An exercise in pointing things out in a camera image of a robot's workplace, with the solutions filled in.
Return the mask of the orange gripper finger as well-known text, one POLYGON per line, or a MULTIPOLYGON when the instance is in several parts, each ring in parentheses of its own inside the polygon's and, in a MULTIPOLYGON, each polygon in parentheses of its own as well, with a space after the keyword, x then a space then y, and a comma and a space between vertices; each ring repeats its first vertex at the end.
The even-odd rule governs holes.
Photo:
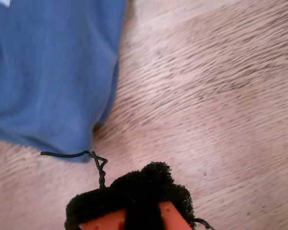
POLYGON ((143 200, 143 188, 143 176, 122 176, 109 187, 75 196, 66 206, 65 229, 79 230, 80 224, 122 209, 128 217, 135 214, 143 200))
POLYGON ((191 194, 185 186, 175 184, 171 168, 164 162, 151 162, 141 172, 147 176, 156 201, 170 201, 194 230, 196 224, 191 194))

